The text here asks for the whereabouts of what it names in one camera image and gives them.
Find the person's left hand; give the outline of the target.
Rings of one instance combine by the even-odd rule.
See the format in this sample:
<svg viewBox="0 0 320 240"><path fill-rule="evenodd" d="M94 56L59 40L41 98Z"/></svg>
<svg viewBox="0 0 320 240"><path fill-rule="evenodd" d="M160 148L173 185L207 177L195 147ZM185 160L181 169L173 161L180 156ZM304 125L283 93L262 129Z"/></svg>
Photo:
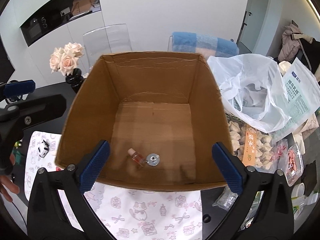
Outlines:
<svg viewBox="0 0 320 240"><path fill-rule="evenodd" d="M1 195L10 203L13 202L12 196L8 193L19 194L20 188L14 184L6 175L0 175L0 191Z"/></svg>

